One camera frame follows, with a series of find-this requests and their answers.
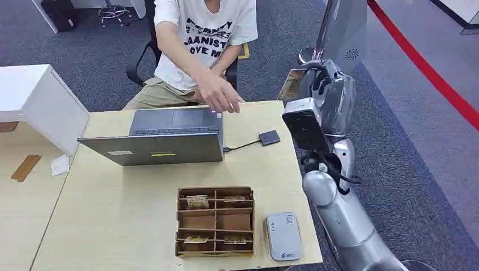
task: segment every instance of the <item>red stripe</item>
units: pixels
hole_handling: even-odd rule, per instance
[[[479,113],[465,99],[463,99],[440,75],[429,65],[429,63],[416,51],[416,49],[401,34],[399,29],[388,18],[375,0],[368,0],[368,5],[376,14],[376,17],[384,25],[389,34],[396,43],[403,49],[409,59],[424,74],[424,76],[436,87],[436,89],[446,98],[454,108],[479,130]]]

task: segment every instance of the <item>white t-shirt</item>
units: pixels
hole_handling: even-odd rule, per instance
[[[212,67],[227,45],[241,45],[258,38],[256,0],[221,0],[220,11],[211,13],[204,0],[155,0],[155,25],[170,21],[191,54]],[[179,90],[197,83],[164,54],[155,76]]]

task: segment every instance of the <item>printed text on t-shirt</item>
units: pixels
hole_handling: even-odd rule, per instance
[[[185,46],[193,45],[189,46],[190,53],[192,54],[210,54],[212,57],[218,58],[221,55],[221,52],[225,48],[226,44],[228,43],[229,37],[231,36],[232,25],[233,22],[229,21],[216,29],[210,29],[201,27],[197,25],[191,18],[188,18],[186,20],[187,34],[196,33],[200,36],[189,36],[188,40],[185,41],[184,44]]]

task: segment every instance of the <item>black chair armrest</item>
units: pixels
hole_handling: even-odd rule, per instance
[[[143,87],[144,80],[142,80],[138,76],[138,66],[140,65],[140,62],[143,59],[143,56],[145,55],[145,52],[148,48],[151,48],[153,52],[155,52],[155,45],[153,41],[149,41],[146,45],[141,45],[136,48],[133,52],[132,58],[127,64],[128,78],[141,87]]]
[[[233,63],[226,69],[225,72],[226,81],[228,81],[234,89],[236,89],[237,77],[238,77],[238,59],[235,59]]]

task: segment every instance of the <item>wooden desk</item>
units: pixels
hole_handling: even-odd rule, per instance
[[[10,176],[29,154],[41,155],[23,182]],[[0,133],[0,270],[32,265],[66,174],[51,176],[50,163],[62,152],[27,123]]]
[[[241,270],[321,263],[308,201],[301,188],[282,102],[248,103],[225,114],[225,146],[257,140],[276,129],[281,143],[226,154],[221,163],[121,167],[80,146],[32,270]],[[85,137],[125,136],[133,111],[92,113]],[[251,186],[255,194],[253,257],[174,256],[178,187]],[[294,212],[304,256],[271,259],[263,221]]]

